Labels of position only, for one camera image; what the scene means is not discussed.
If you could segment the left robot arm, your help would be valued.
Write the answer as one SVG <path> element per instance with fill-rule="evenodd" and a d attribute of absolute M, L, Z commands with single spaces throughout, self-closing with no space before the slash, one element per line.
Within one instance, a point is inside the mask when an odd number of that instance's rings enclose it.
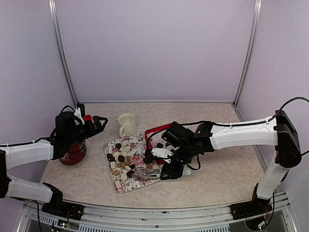
<path fill-rule="evenodd" d="M 41 202 L 43 212 L 80 220 L 83 205 L 64 201 L 63 193 L 51 184 L 39 184 L 9 176 L 7 171 L 37 161 L 58 160 L 71 153 L 72 146 L 103 132 L 107 123 L 108 119 L 105 117 L 61 112 L 55 118 L 56 126 L 49 137 L 24 144 L 1 145 L 0 197 Z"/>

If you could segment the metal tongs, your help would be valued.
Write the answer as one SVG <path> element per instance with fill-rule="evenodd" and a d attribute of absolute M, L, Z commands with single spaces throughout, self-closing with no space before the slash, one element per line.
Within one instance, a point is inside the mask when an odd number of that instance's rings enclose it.
<path fill-rule="evenodd" d="M 131 177 L 137 181 L 158 180 L 160 173 L 135 170 Z"/>

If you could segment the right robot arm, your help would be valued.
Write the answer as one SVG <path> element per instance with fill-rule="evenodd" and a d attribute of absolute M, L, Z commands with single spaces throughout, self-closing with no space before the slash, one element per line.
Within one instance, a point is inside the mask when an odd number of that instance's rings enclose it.
<path fill-rule="evenodd" d="M 237 146 L 268 145 L 275 148 L 275 155 L 263 179 L 256 184 L 250 201 L 231 205 L 234 220 L 253 217 L 270 212 L 274 192 L 289 170 L 302 160 L 298 133 L 283 110 L 264 119 L 238 124 L 219 124 L 202 121 L 196 131 L 172 122 L 162 139 L 176 148 L 164 157 L 160 179 L 170 180 L 182 177 L 185 165 L 192 158 L 216 150 Z"/>

